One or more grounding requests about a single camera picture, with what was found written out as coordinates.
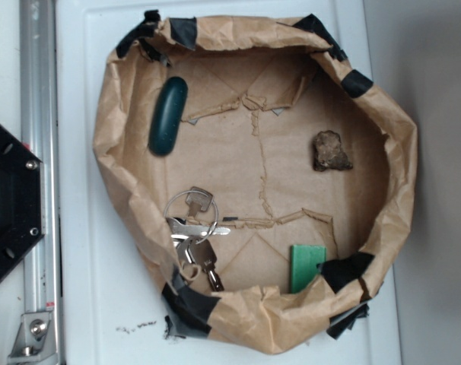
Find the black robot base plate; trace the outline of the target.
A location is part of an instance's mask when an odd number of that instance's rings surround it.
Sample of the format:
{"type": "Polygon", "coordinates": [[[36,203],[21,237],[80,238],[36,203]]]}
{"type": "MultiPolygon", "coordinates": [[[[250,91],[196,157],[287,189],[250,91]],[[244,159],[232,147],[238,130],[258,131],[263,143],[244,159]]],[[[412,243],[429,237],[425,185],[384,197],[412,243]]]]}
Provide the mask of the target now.
{"type": "Polygon", "coordinates": [[[42,167],[0,124],[0,283],[44,236],[42,167]]]}

